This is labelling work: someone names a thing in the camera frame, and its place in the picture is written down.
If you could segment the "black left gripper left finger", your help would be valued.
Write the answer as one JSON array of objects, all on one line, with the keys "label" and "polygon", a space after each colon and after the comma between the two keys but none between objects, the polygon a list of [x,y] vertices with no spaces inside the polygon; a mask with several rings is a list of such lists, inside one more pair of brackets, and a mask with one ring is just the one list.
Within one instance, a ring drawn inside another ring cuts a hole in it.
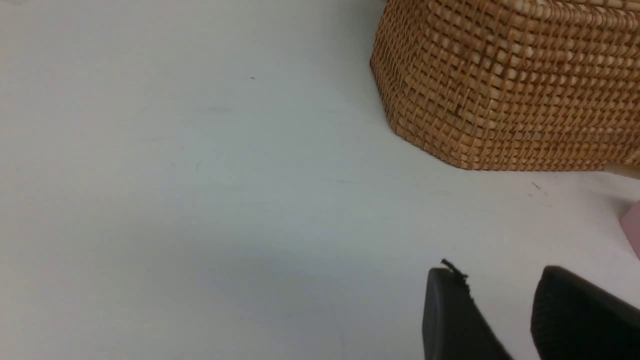
[{"label": "black left gripper left finger", "polygon": [[471,295],[468,275],[452,262],[427,274],[422,316],[426,360],[510,360]]}]

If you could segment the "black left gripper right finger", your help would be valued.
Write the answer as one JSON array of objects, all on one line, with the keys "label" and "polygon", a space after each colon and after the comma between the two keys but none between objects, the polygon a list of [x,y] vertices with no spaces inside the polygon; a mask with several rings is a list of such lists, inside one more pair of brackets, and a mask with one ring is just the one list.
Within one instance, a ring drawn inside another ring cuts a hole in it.
[{"label": "black left gripper right finger", "polygon": [[637,360],[640,311],[558,265],[544,267],[530,332],[542,360]]}]

